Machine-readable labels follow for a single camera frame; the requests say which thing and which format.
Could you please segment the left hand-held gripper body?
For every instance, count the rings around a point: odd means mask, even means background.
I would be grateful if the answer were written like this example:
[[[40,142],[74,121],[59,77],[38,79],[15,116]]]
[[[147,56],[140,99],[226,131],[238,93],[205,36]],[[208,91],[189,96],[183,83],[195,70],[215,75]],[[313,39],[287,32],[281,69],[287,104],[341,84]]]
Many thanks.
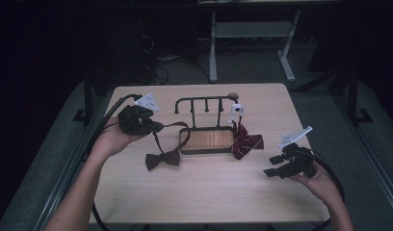
[[[133,106],[127,105],[118,114],[120,130],[129,135],[148,135],[153,130],[151,117],[155,112],[155,100],[152,93],[136,95]]]

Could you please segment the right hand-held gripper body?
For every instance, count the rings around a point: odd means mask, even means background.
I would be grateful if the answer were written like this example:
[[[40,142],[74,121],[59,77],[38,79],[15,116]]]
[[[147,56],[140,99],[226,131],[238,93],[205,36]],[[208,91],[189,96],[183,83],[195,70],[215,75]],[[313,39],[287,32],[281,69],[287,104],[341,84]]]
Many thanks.
[[[279,167],[278,176],[281,179],[303,173],[307,177],[313,177],[316,174],[316,170],[313,167],[314,155],[309,149],[305,147],[299,147],[296,141],[302,138],[304,135],[312,131],[311,126],[291,133],[283,135],[279,148],[282,149],[281,157],[283,160],[287,160],[288,164]]]

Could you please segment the brown bow tie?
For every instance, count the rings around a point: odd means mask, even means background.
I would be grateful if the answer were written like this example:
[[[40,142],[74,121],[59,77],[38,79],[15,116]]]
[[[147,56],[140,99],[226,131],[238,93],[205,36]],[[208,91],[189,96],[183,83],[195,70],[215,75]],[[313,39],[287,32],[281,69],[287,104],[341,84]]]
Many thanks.
[[[154,127],[153,123],[147,127],[147,132],[149,134],[152,134],[155,142],[157,144],[157,147],[160,150],[160,154],[147,154],[145,156],[145,166],[148,171],[152,171],[156,167],[158,167],[159,164],[161,163],[166,163],[170,166],[178,167],[180,164],[180,149],[187,144],[191,137],[191,132],[189,131],[189,126],[187,123],[183,121],[177,121],[175,123],[169,124],[169,127],[171,126],[182,126],[186,132],[187,136],[184,141],[181,141],[172,151],[169,152],[164,152],[160,140],[158,138],[158,133],[150,133],[149,128]]]

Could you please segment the black metal rack wooden tray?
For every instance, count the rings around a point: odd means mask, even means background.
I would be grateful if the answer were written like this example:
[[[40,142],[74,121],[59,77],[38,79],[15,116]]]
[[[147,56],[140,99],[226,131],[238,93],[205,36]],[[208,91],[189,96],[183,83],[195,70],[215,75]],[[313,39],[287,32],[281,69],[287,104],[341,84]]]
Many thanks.
[[[191,125],[179,132],[180,148],[184,155],[228,153],[233,144],[233,128],[224,123],[225,103],[237,104],[239,95],[231,92],[220,96],[194,96],[179,98],[174,113],[180,114],[180,105],[188,104]]]

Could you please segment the person's left hand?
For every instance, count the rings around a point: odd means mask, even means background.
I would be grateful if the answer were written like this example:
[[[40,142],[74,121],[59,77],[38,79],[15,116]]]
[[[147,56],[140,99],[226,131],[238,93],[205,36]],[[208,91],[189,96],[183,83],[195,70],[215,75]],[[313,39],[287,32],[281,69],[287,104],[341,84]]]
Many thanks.
[[[96,139],[92,151],[89,155],[90,160],[106,161],[126,148],[130,143],[142,139],[140,135],[129,135],[121,131],[118,119],[113,116],[102,129]]]

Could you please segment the person's right hand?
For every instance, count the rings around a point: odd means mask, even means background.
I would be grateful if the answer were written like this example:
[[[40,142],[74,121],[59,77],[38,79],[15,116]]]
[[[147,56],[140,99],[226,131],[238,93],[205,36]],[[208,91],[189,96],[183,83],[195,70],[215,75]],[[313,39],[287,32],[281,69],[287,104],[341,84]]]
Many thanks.
[[[313,163],[312,166],[315,168],[314,176],[297,174],[292,176],[291,180],[304,185],[327,207],[343,205],[341,194],[327,171],[317,163]]]

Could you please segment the red striped bow tie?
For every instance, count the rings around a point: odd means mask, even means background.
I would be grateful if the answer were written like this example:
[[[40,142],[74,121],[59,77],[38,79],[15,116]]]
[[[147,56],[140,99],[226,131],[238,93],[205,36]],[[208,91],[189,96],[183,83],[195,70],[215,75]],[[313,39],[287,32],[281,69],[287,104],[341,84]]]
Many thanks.
[[[233,140],[234,143],[230,147],[230,151],[234,158],[241,160],[252,149],[263,149],[264,141],[261,135],[249,135],[245,126],[233,121]]]

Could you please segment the black metal stand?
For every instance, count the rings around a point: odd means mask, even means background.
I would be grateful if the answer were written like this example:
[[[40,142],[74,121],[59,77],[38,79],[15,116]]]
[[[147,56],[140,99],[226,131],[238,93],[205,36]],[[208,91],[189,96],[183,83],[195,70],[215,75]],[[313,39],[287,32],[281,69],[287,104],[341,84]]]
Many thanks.
[[[79,109],[73,120],[74,121],[79,121],[83,122],[85,125],[87,125],[91,118],[92,118],[92,113],[93,113],[93,108],[92,108],[92,77],[91,73],[87,71],[84,81],[83,81],[83,89],[84,89],[84,108]]]
[[[373,119],[370,117],[365,109],[357,107],[358,95],[358,73],[352,64],[347,65],[348,72],[348,101],[347,101],[347,115],[352,124],[357,126],[359,123],[372,123]]]

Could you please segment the small white hanging object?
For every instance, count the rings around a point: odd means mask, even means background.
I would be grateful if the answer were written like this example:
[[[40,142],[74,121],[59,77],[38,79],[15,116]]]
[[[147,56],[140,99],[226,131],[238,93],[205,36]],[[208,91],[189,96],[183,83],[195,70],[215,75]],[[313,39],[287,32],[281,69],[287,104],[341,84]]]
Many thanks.
[[[245,108],[242,104],[235,103],[231,106],[230,110],[230,117],[229,117],[229,122],[237,122],[240,121],[241,118],[243,117]]]

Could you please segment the white metal desk frame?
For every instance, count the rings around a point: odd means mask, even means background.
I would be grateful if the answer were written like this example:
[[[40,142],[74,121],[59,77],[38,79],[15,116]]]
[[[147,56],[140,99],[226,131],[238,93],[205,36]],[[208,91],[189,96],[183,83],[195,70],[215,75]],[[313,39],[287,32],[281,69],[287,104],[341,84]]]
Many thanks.
[[[279,62],[288,82],[295,82],[296,77],[288,61],[288,53],[298,27],[301,10],[296,10],[290,21],[264,22],[219,22],[216,13],[211,16],[209,81],[218,82],[216,41],[217,39],[239,38],[285,38],[284,47],[277,51]]]

